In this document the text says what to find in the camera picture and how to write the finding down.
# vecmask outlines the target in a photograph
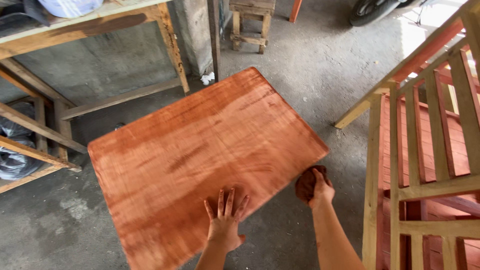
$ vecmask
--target forearm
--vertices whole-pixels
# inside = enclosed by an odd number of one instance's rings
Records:
[[[322,270],[365,270],[330,202],[312,209],[318,261]]]
[[[195,270],[223,270],[226,256],[227,251],[223,246],[208,242]]]

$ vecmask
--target white bucket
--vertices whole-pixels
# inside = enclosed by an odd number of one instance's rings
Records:
[[[76,18],[99,8],[103,0],[39,0],[48,12],[62,18]]]

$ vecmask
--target wooden stool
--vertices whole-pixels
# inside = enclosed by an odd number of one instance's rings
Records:
[[[275,10],[276,0],[230,0],[230,10],[233,11],[233,31],[230,40],[233,50],[240,50],[240,42],[260,45],[258,53],[263,54],[268,45],[268,29]],[[247,37],[240,34],[243,31],[243,19],[262,21],[261,37]]]

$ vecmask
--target plastic bag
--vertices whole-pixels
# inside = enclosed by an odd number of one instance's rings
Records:
[[[27,136],[8,137],[28,147],[35,148],[35,143]],[[5,180],[18,180],[36,171],[42,166],[43,161],[34,159],[10,149],[0,147],[0,178]]]
[[[12,106],[12,109],[17,110],[18,112],[34,119],[35,118],[35,109],[32,104],[27,102],[19,102]],[[26,127],[23,127],[17,123],[14,123],[8,120],[5,117],[0,116],[0,128],[5,134],[6,137],[10,136],[30,136],[32,131]]]

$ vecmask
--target brown stain rag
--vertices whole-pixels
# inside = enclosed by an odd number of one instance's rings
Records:
[[[306,205],[313,198],[313,191],[315,190],[315,175],[313,169],[317,169],[319,173],[327,178],[327,168],[324,165],[314,165],[304,171],[295,183],[295,195]]]

